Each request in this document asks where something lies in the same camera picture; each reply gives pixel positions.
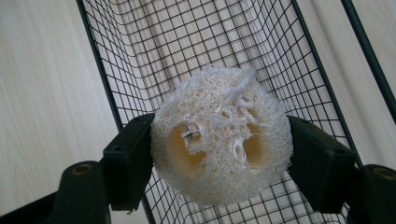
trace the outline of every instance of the white fiber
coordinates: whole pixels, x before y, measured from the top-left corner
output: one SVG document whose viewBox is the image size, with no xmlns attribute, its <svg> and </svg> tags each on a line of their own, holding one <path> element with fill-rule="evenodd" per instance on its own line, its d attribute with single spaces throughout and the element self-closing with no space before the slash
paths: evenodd
<svg viewBox="0 0 396 224">
<path fill-rule="evenodd" d="M 156 112 L 156 170 L 195 203 L 243 202 L 288 167 L 292 141 L 285 109 L 255 74 L 208 68 L 182 83 Z"/>
</svg>

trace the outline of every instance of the light wood grain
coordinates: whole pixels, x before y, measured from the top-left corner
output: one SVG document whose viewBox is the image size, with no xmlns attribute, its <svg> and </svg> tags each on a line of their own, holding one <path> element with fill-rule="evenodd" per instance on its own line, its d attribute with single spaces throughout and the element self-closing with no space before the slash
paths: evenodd
<svg viewBox="0 0 396 224">
<path fill-rule="evenodd" d="M 98 161 L 117 134 L 75 1 L 0 2 L 0 215 Z M 143 209 L 113 223 L 147 223 Z"/>
<path fill-rule="evenodd" d="M 354 0 L 364 31 L 396 95 L 396 1 Z"/>
<path fill-rule="evenodd" d="M 396 127 L 339 1 L 298 1 L 364 164 L 396 169 Z"/>
</svg>

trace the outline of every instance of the hole in loofah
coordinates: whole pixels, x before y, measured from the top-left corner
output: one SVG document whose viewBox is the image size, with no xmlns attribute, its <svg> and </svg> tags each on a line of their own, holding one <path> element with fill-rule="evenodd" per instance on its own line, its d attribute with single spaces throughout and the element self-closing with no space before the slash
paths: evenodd
<svg viewBox="0 0 396 224">
<path fill-rule="evenodd" d="M 247 110 L 255 119 L 257 112 L 253 109 Z M 265 138 L 264 130 L 256 124 L 248 123 L 247 127 L 250 129 L 251 137 L 245 139 L 243 146 L 247 155 L 247 163 L 251 166 L 262 166 L 265 162 L 271 159 L 271 150 L 265 144 L 268 140 Z"/>
<path fill-rule="evenodd" d="M 198 126 L 181 123 L 170 132 L 168 138 L 169 154 L 172 165 L 180 172 L 201 176 L 205 166 L 200 165 L 206 157 L 206 153 L 198 151 L 190 153 L 188 147 L 196 145 L 201 140 Z"/>
<path fill-rule="evenodd" d="M 229 119 L 229 118 L 231 117 L 230 112 L 228 112 L 228 111 L 223 111 L 223 112 L 221 112 L 221 115 L 222 115 L 224 118 L 226 118 L 226 119 Z"/>
<path fill-rule="evenodd" d="M 251 101 L 251 100 L 250 100 L 249 98 L 247 98 L 246 96 L 243 96 L 242 99 L 243 99 L 245 102 L 250 102 L 250 101 Z"/>
</svg>

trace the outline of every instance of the wire mesh basket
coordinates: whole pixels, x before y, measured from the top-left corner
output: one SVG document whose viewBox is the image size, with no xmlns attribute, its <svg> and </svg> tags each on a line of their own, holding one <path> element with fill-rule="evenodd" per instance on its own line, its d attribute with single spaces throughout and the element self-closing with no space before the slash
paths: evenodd
<svg viewBox="0 0 396 224">
<path fill-rule="evenodd" d="M 257 69 L 287 108 L 354 147 L 296 1 L 78 0 L 119 128 L 157 110 L 207 66 Z M 151 223 L 346 223 L 315 213 L 287 172 L 244 203 L 200 206 L 156 174 L 144 198 Z"/>
</svg>

